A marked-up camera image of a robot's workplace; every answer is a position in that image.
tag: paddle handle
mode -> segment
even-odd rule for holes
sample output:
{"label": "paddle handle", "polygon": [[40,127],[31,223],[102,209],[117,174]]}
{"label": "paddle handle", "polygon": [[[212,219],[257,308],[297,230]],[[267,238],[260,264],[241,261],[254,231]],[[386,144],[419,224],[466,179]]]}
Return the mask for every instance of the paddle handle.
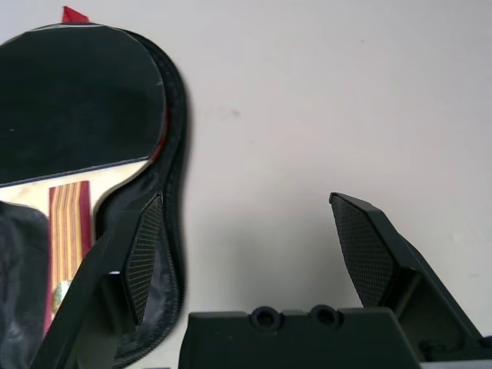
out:
{"label": "paddle handle", "polygon": [[49,189],[49,268],[45,332],[91,248],[89,181]]}

